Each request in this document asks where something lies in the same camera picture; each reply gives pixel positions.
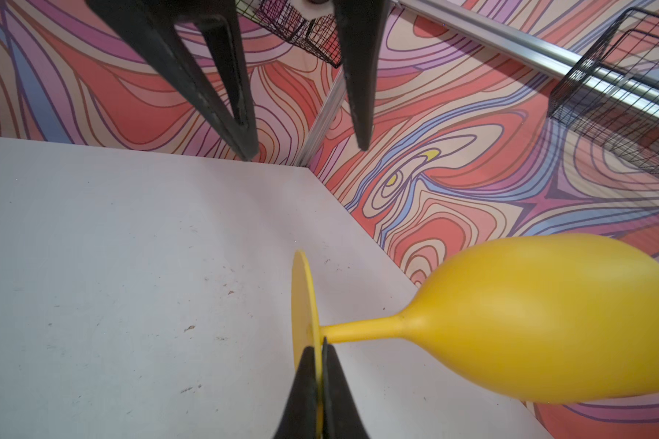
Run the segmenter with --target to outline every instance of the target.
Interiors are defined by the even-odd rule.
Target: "yellow stick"
[[[327,343],[375,340],[376,338],[401,338],[405,329],[405,319],[400,315],[374,320],[331,324],[320,327],[320,339]]]

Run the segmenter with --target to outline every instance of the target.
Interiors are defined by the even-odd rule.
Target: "yellow disc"
[[[291,321],[293,324],[293,356],[298,369],[303,349],[315,348],[315,376],[321,389],[323,375],[322,345],[320,344],[320,319],[317,316],[313,276],[305,252],[296,251],[293,258],[293,280],[290,291]]]

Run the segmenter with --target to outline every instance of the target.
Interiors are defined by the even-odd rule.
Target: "white surface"
[[[0,138],[0,438],[270,438],[296,248],[323,324],[414,294],[307,169]],[[550,437],[407,341],[337,350],[373,438]]]

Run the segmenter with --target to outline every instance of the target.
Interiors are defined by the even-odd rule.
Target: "colorful wall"
[[[582,53],[650,0],[453,0]],[[221,90],[199,34],[179,32]],[[258,160],[288,164],[336,71],[242,20]],[[498,237],[586,232],[659,260],[659,181],[545,118],[554,82],[447,28],[394,11],[379,65],[372,149],[348,107],[311,169],[420,284]],[[219,136],[79,1],[0,0],[0,136],[232,158]],[[528,408],[556,439],[659,438],[659,394]]]
[[[659,11],[464,3],[579,52],[629,5]],[[555,81],[397,9],[379,67],[372,149],[358,152],[344,105],[311,169],[416,285],[458,251],[509,236],[604,234],[659,261],[659,181],[547,119]],[[659,394],[526,405],[555,439],[659,438]]]
[[[258,161],[290,163],[332,68],[241,19],[261,143]],[[200,33],[178,32],[223,99]],[[217,133],[83,0],[0,0],[0,136],[233,158]]]

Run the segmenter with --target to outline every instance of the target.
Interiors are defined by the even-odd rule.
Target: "wire basket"
[[[289,0],[237,0],[237,12],[333,67],[342,64],[333,15],[306,20]]]
[[[547,115],[659,178],[659,14],[618,17],[556,85]]]

